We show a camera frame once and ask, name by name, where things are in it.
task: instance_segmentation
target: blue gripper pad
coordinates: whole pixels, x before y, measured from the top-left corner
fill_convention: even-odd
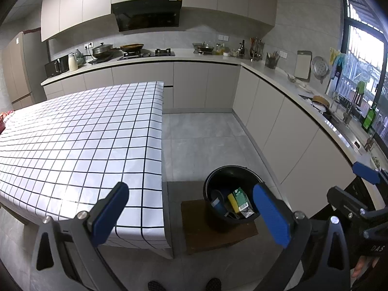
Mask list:
[[[102,200],[98,200],[90,211],[91,215],[91,236],[90,240],[94,247],[106,242],[112,228],[121,215],[129,199],[128,185],[122,182],[116,184],[111,192]]]
[[[253,188],[253,201],[275,242],[286,248],[291,240],[290,226],[259,184]]]
[[[354,163],[352,170],[353,170],[353,173],[355,173],[357,176],[360,176],[361,178],[370,182],[371,184],[375,185],[380,182],[379,172],[372,170],[371,168],[369,168],[368,166],[365,166],[360,162]]]

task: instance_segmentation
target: gray tile floor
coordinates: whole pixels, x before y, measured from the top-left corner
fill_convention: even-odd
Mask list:
[[[180,213],[180,203],[201,199],[207,175],[227,164],[250,168],[279,195],[252,143],[229,113],[164,115],[162,138],[175,258],[167,260],[149,250],[111,246],[100,246],[102,255],[129,290],[147,290],[147,282],[154,279],[169,291],[201,291],[212,277],[221,279],[223,290],[252,290],[281,252],[262,219],[257,218],[258,235],[229,248],[188,256]],[[30,289],[36,231],[37,226],[23,226],[0,209],[0,257],[24,291]],[[70,249],[84,283],[92,287],[74,248]]]

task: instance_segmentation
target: yellow sponge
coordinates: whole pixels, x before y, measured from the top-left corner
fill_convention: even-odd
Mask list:
[[[232,205],[234,212],[239,213],[240,212],[239,206],[237,205],[237,201],[236,201],[236,199],[234,199],[233,194],[228,194],[228,199],[229,199],[230,204]]]

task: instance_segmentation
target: checkered tablecloth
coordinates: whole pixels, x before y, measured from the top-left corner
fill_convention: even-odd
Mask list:
[[[36,223],[69,219],[123,181],[129,201],[106,244],[168,248],[162,95],[162,82],[132,83],[16,111],[0,134],[0,200]]]

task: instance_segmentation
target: trash bin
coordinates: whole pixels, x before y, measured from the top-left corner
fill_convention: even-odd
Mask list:
[[[218,232],[227,232],[239,224],[249,223],[256,219],[260,213],[253,202],[253,187],[256,184],[263,183],[256,173],[242,166],[228,165],[211,172],[203,185],[203,197],[207,202],[205,218],[208,225]],[[233,219],[225,217],[211,205],[211,202],[214,200],[214,198],[211,198],[212,191],[219,191],[224,200],[227,201],[227,195],[237,188],[241,188],[245,192],[255,214],[243,219]]]

